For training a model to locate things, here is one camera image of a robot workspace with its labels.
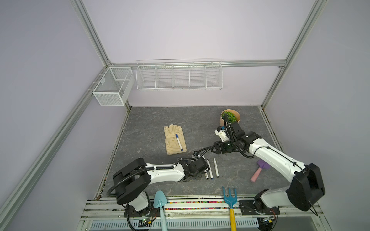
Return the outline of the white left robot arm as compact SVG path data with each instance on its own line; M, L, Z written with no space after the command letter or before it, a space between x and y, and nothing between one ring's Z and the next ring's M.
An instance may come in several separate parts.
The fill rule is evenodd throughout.
M118 205L127 205L136 212L149 211L153 206L145 189L161 182L188 182L200 180L209 169L202 157L179 159L174 164L155 165L138 158L117 171L108 194L114 194Z

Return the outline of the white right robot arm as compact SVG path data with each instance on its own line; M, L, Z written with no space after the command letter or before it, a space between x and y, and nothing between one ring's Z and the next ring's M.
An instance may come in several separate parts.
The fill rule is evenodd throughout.
M215 134L220 138L214 143L213 153L229 154L238 152L246 158L258 157L288 182L289 186L279 189L266 189L254 198L252 208L259 214L274 207L295 206L301 211L309 211L326 193L320 168L289 157L264 140L255 132L246 133L234 122L219 126Z

